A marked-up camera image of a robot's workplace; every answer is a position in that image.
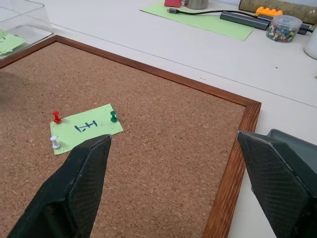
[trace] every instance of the white push pin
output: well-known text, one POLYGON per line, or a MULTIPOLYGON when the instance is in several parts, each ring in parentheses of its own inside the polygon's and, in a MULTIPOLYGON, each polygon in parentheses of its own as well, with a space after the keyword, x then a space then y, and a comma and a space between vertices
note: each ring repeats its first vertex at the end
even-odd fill
POLYGON ((57 136, 51 137, 51 142, 53 143, 53 149, 57 150, 60 147, 60 144, 57 142, 57 136))

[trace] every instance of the push pin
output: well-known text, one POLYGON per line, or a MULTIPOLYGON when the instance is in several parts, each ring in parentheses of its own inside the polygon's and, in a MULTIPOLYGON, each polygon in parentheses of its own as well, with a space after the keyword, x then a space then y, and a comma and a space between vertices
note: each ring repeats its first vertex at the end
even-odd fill
POLYGON ((110 114, 112 115, 111 121, 112 122, 117 122, 118 118, 117 118, 117 115, 115 114, 115 111, 110 112, 110 114))
POLYGON ((53 115, 55 116, 54 122, 55 122, 56 124, 60 124, 61 119, 58 117, 59 112, 58 112, 58 111, 55 111, 55 112, 53 112, 53 115))
POLYGON ((60 148, 60 144, 57 142, 57 136, 52 136, 51 142, 53 143, 52 147, 54 150, 57 150, 58 148, 60 148))

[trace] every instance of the red object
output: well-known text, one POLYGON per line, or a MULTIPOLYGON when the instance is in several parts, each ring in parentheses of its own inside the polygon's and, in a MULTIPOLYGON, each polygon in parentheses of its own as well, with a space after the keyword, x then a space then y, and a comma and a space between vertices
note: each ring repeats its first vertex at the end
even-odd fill
POLYGON ((54 122, 55 122, 56 124, 59 124, 59 123, 61 122, 61 119, 58 117, 59 112, 58 112, 58 111, 55 111, 55 112, 53 112, 53 115, 55 116, 54 122))
POLYGON ((164 6, 180 7, 181 0, 165 0, 164 6))

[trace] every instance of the jar lid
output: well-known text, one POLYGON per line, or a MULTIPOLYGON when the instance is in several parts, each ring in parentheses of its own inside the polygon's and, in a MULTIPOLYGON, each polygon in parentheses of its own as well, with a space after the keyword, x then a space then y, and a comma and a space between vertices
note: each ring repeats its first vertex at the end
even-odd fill
POLYGON ((289 16, 289 15, 276 15, 273 17, 273 19, 278 24, 288 26, 288 27, 301 26, 303 24, 301 19, 298 19, 294 16, 289 16))

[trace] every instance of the green sticky note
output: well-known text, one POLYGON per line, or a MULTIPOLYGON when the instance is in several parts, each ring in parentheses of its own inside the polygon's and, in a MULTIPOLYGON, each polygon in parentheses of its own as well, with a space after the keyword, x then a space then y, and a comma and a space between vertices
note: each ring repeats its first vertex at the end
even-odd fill
POLYGON ((21 37, 14 36, 3 30, 0 30, 0 54, 6 54, 14 48, 22 45, 25 40, 21 37))
MULTIPOLYGON (((157 16, 178 21, 190 26, 195 26, 204 30, 212 31, 220 35, 229 36, 238 40, 246 40, 246 38, 253 31, 253 27, 241 25, 238 23, 221 20, 219 15, 184 15, 168 13, 167 9, 170 7, 164 6, 163 2, 155 3, 151 6, 141 9, 141 11, 148 12, 157 16)), ((196 12, 186 7, 181 7, 181 11, 196 12)))
POLYGON ((85 140, 104 134, 122 132, 119 120, 111 122, 112 106, 110 104, 83 113, 62 118, 60 124, 51 122, 51 135, 57 136, 61 147, 54 150, 55 155, 72 150, 85 140))

